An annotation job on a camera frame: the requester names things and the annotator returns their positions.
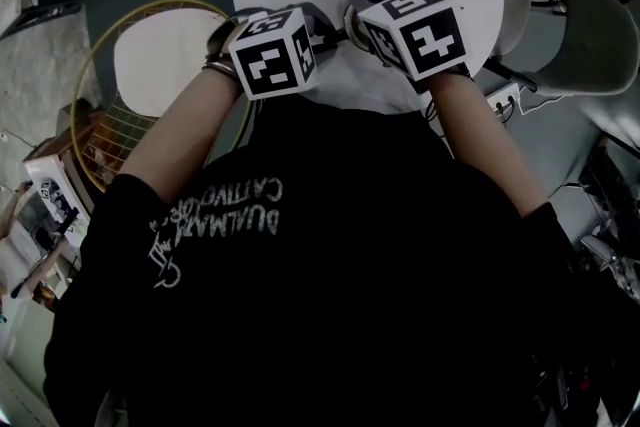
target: gray chair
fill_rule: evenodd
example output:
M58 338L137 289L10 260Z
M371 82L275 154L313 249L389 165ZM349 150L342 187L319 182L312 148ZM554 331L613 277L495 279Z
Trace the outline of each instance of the gray chair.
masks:
M485 68L546 96L622 93L634 82L640 62L638 32L631 14L618 0L564 1L565 35L549 64L538 71L516 72L493 57ZM522 20L530 9L524 4L524 0L505 0L496 46L501 53L511 50L524 30Z

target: white box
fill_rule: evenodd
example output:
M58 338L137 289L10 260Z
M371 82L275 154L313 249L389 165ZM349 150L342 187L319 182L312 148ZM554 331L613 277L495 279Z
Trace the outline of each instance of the white box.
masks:
M468 60L461 9L455 0L385 0L358 18L380 59L419 81Z
M302 9L252 16L229 44L240 82L249 100L307 91L318 71Z

